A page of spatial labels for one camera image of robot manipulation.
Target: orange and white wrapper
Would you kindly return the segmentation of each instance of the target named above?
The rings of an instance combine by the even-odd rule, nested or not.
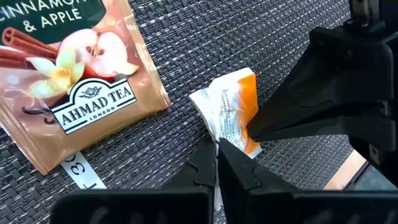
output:
[[[261,151],[248,135],[248,122],[258,111],[256,74],[244,68],[212,81],[190,96],[214,142],[225,138],[250,158]]]

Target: ahmad tea logo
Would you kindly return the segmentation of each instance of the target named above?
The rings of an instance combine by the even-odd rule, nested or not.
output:
[[[126,79],[110,84],[89,78],[72,88],[68,103],[51,112],[65,133],[70,134],[136,101]]]

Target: wooden surface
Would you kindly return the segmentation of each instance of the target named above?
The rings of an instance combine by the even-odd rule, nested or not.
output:
[[[365,162],[366,160],[354,150],[323,189],[343,190]]]

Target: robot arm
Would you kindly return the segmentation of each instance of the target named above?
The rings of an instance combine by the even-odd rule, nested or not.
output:
[[[255,141],[346,134],[398,186],[398,3],[383,2],[351,0],[342,26],[310,31],[306,51],[249,123]]]

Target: black plastic bracket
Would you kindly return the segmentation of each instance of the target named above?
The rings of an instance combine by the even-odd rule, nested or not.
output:
[[[248,124],[255,141],[346,134],[393,184],[398,119],[398,32],[317,27],[286,80]]]
[[[259,166],[228,140],[220,139],[219,150],[218,175],[228,224],[262,223],[256,220],[259,214],[255,213],[260,195],[298,190],[265,167]],[[284,205],[272,206],[282,208]],[[270,216],[264,218],[267,223],[273,220]]]
[[[216,146],[211,139],[206,139],[163,188],[202,186],[214,190],[215,185]]]

